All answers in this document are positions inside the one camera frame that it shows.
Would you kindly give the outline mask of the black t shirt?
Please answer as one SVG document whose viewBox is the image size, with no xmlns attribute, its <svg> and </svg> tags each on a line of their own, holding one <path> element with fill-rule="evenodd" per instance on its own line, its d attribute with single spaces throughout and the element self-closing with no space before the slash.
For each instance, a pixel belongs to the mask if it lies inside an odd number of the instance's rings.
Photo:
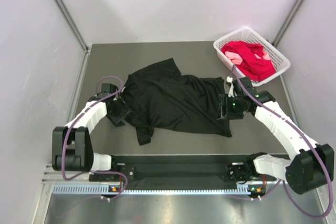
<svg viewBox="0 0 336 224">
<path fill-rule="evenodd" d="M 228 120 L 218 120 L 224 80 L 182 75 L 167 59 L 128 76 L 121 97 L 131 109 L 126 121 L 140 145 L 151 142 L 155 128 L 231 137 Z"/>
</svg>

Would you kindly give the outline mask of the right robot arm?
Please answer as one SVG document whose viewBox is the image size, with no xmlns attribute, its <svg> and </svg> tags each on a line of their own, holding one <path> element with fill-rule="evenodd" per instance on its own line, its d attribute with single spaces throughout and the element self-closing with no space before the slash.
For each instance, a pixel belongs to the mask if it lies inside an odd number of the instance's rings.
<svg viewBox="0 0 336 224">
<path fill-rule="evenodd" d="M 227 94 L 220 95 L 218 118 L 243 119 L 250 113 L 262 123 L 287 152 L 288 159 L 263 152 L 249 156 L 245 174 L 252 180 L 262 175 L 281 179 L 297 194 L 304 194 L 334 179 L 334 150 L 320 145 L 299 129 L 266 90 L 257 91 L 249 77 L 227 77 Z"/>
</svg>

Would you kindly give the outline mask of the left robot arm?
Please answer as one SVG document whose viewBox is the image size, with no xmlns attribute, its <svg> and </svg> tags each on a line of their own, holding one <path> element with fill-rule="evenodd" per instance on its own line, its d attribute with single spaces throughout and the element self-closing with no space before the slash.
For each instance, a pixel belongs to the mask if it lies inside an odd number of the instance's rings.
<svg viewBox="0 0 336 224">
<path fill-rule="evenodd" d="M 91 133 L 103 119 L 107 118 L 114 127 L 124 126 L 131 109 L 119 95 L 117 86 L 102 84 L 101 91 L 92 96 L 80 113 L 64 126 L 52 132 L 52 167 L 57 171 L 94 172 L 101 171 L 107 180 L 114 180 L 119 168 L 110 155 L 93 151 Z"/>
</svg>

